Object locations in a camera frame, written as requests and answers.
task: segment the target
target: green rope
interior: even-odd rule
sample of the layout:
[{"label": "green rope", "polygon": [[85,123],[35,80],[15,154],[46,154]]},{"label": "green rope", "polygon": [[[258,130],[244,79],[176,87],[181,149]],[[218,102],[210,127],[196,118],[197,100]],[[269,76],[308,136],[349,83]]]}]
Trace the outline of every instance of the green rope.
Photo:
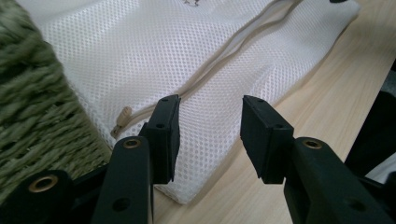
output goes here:
[{"label": "green rope", "polygon": [[76,178],[109,156],[28,13],[0,1],[0,202],[36,172]]}]

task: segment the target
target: wood grain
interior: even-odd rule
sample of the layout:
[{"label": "wood grain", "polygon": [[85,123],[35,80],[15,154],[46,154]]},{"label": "wood grain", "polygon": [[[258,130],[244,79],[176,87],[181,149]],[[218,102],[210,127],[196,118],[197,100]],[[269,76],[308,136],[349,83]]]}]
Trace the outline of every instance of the wood grain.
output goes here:
[{"label": "wood grain", "polygon": [[[321,139],[343,160],[396,57],[396,1],[357,2],[359,17],[326,59],[276,105],[296,137]],[[291,223],[283,187],[264,185],[244,149],[225,164],[189,204],[156,190],[155,223]]]}]

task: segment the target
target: woven basket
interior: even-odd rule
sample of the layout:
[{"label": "woven basket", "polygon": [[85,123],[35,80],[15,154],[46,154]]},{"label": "woven basket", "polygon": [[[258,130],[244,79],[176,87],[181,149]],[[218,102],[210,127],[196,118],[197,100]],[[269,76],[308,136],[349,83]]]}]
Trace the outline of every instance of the woven basket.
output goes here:
[{"label": "woven basket", "polygon": [[109,156],[51,46],[24,9],[1,0],[0,202],[31,174],[62,169],[76,178]]}]

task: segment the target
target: green woven basket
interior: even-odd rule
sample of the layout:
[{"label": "green woven basket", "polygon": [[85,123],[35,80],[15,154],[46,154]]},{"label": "green woven basket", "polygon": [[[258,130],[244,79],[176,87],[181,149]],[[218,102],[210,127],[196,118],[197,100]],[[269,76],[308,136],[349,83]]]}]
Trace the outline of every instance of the green woven basket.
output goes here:
[{"label": "green woven basket", "polygon": [[51,46],[24,9],[1,0],[0,202],[36,172],[62,169],[76,178],[109,157]]}]

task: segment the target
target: light wood surface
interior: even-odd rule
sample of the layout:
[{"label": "light wood surface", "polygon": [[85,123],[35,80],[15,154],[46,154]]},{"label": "light wood surface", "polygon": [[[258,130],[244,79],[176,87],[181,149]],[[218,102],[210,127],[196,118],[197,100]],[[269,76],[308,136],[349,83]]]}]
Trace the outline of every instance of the light wood surface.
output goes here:
[{"label": "light wood surface", "polygon": [[[344,160],[396,57],[396,1],[358,0],[359,17],[276,110],[295,137],[328,143]],[[155,223],[291,223],[283,186],[257,178],[239,142],[202,192],[178,204],[155,192]]]}]

